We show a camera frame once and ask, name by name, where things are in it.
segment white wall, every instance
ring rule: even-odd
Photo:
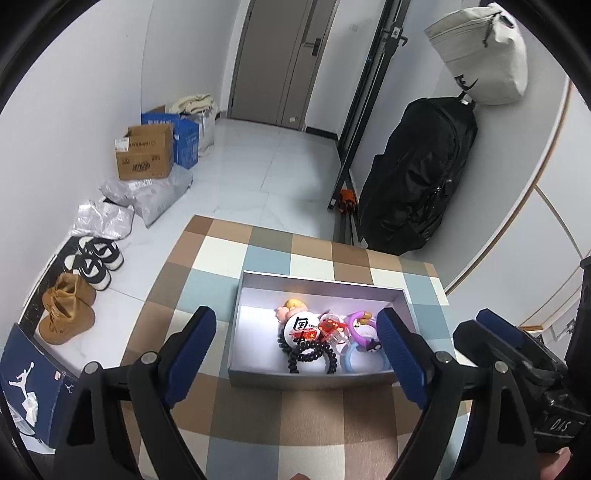
[[[460,93],[424,29],[447,13],[470,7],[460,0],[414,0],[404,23],[408,44],[398,49],[351,168],[362,187],[376,154],[384,151],[413,100]],[[524,98],[504,106],[478,106],[479,132],[458,191],[441,227],[421,250],[405,256],[433,263],[444,286],[467,268],[502,225],[530,182],[548,147],[564,101],[567,77],[527,30],[530,84]]]
[[[448,295],[452,321],[473,318],[488,307],[515,325],[548,329],[576,308],[583,277],[579,264],[591,254],[590,132],[591,112],[573,87],[531,196],[482,262]]]
[[[306,113],[306,126],[339,137],[385,0],[340,0]]]
[[[151,7],[100,1],[52,42],[0,113],[0,349],[76,206],[116,174],[113,139],[139,121]]]
[[[220,101],[240,3],[154,0],[144,51],[144,111],[195,93],[211,93]]]
[[[219,101],[221,111],[228,111],[236,56],[238,55],[240,37],[242,36],[242,29],[244,27],[244,22],[246,21],[246,13],[248,12],[248,6],[250,3],[251,0],[240,0],[240,5],[238,6],[238,11],[236,13],[236,20],[234,20],[234,26],[232,27],[232,35],[230,36],[228,56],[226,58],[226,67],[223,75],[222,93]]]
[[[406,255],[436,266],[444,287],[478,257],[533,181],[550,148],[566,98],[568,78],[546,48],[525,28],[529,84],[509,105],[475,109],[478,135],[462,181],[429,243]],[[456,95],[447,69],[433,95]]]

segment black backpack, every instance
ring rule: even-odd
[[[406,107],[359,198],[361,234],[372,250],[422,248],[441,224],[478,127],[474,104],[421,98]]]

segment door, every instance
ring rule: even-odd
[[[228,116],[301,129],[337,0],[252,0]]]

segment black and white sneaker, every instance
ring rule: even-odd
[[[64,270],[67,273],[80,275],[95,290],[104,290],[111,283],[111,274],[103,265],[103,262],[87,253],[66,257]]]
[[[123,255],[113,240],[83,236],[78,240],[78,250],[98,258],[109,270],[117,270],[123,265]]]

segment jordan logo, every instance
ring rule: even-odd
[[[31,362],[29,370],[23,370],[22,374],[17,375],[17,382],[8,382],[8,385],[18,387],[21,389],[22,394],[25,397],[25,400],[22,402],[22,406],[25,408],[25,411],[27,412],[25,420],[32,427],[34,427],[37,422],[38,403],[35,392],[27,392],[27,378],[34,366],[35,364]]]

